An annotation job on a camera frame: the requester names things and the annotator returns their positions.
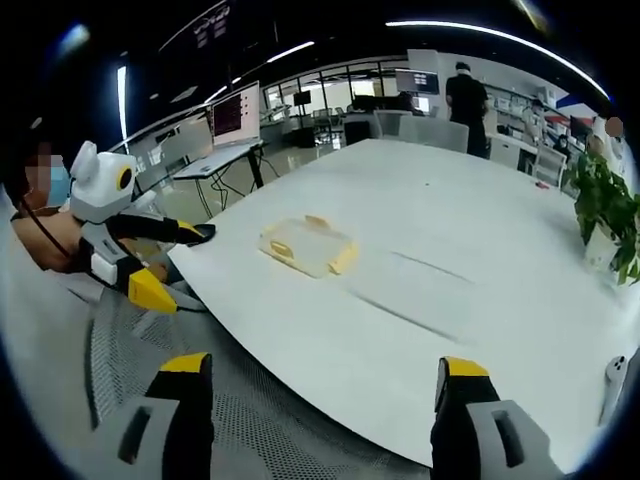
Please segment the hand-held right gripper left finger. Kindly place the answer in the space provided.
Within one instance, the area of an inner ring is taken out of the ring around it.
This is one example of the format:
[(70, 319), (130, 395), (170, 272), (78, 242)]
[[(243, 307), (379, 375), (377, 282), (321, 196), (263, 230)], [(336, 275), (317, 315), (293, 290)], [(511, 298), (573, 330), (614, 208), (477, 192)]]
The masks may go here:
[(175, 357), (146, 392), (97, 428), (106, 455), (99, 470), (114, 479), (208, 479), (214, 440), (212, 356)]

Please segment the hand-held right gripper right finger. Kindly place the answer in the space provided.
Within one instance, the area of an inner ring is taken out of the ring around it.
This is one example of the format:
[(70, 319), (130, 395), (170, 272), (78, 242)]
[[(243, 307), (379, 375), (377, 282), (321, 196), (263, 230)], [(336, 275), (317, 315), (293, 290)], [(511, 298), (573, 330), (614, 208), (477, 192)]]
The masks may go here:
[(458, 357), (439, 359), (431, 429), (433, 479), (561, 479), (544, 430), (488, 371)]

